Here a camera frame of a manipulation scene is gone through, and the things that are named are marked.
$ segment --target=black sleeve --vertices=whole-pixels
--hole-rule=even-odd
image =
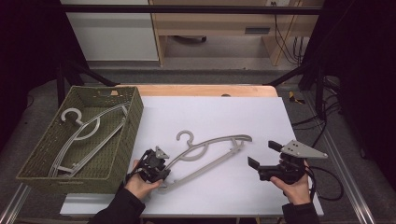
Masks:
[[[129,190],[120,190],[108,208],[98,212],[88,224],[135,223],[146,206]]]
[[[282,206],[283,216],[288,224],[317,224],[319,218],[313,203],[294,205],[288,203]]]

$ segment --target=hand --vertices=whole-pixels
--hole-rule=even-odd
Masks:
[[[288,197],[290,203],[293,203],[294,205],[311,203],[311,198],[309,197],[307,174],[301,177],[299,181],[291,185],[286,184],[285,182],[283,182],[283,180],[275,176],[272,176],[270,180],[275,184],[275,186],[285,192],[286,197]]]
[[[139,161],[135,160],[133,168],[135,168],[138,163]],[[139,174],[135,174],[128,180],[128,183],[126,183],[125,188],[128,189],[134,196],[136,196],[136,198],[142,200],[153,189],[158,188],[162,182],[163,180],[159,180],[151,184],[146,183],[146,181],[144,181]]]

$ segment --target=white table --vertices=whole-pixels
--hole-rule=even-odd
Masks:
[[[176,140],[183,130],[193,132],[194,144],[208,139],[247,134],[253,142],[227,161],[192,181],[161,193],[154,190],[145,200],[142,217],[268,217],[282,216],[287,198],[271,182],[260,181],[248,166],[248,156],[261,165],[277,165],[279,153],[268,148],[269,140],[286,145],[294,139],[289,117],[278,97],[143,96],[144,112],[132,160],[159,146],[174,158],[187,149],[188,136]],[[199,161],[180,161],[166,179],[172,181],[229,150],[231,143],[209,148]],[[93,216],[111,202],[113,195],[69,194],[62,215]],[[318,214],[323,210],[315,197]]]

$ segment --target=person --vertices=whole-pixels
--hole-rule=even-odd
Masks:
[[[299,181],[288,185],[274,176],[271,182],[282,189],[289,202],[282,206],[283,215],[288,224],[316,224],[319,223],[318,214],[309,196],[308,176],[304,175]],[[153,189],[158,188],[163,181],[155,183],[145,182],[140,175],[133,175],[125,188],[120,190],[110,205],[98,212],[88,224],[133,224],[139,223],[140,214],[146,206],[141,202]]]

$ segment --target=green plastic basket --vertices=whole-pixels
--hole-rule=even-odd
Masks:
[[[62,113],[68,108],[81,111],[82,122],[115,105],[129,103],[123,127],[73,177],[48,177],[50,167],[78,125],[77,114]],[[72,87],[55,118],[42,136],[17,179],[35,189],[50,193],[115,193],[128,171],[134,140],[143,113],[143,102],[137,87]],[[75,141],[64,155],[63,167],[71,168],[102,142],[125,118],[122,110],[101,117],[98,131],[90,138]],[[78,136],[90,133],[95,122]]]

